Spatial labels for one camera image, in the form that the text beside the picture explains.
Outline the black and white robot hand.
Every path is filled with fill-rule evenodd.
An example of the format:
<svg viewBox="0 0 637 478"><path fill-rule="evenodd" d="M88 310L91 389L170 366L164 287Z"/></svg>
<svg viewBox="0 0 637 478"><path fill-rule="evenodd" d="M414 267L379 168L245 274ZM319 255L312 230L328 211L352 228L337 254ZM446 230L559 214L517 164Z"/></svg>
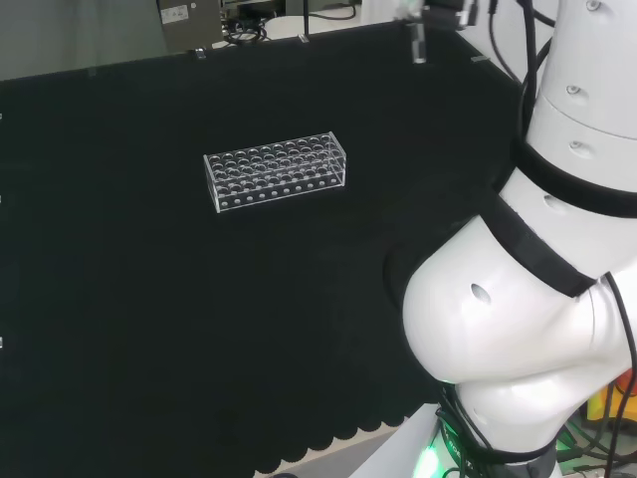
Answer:
<svg viewBox="0 0 637 478"><path fill-rule="evenodd" d="M398 1L394 17L430 28L461 31L475 24L479 3L473 0Z"/></svg>

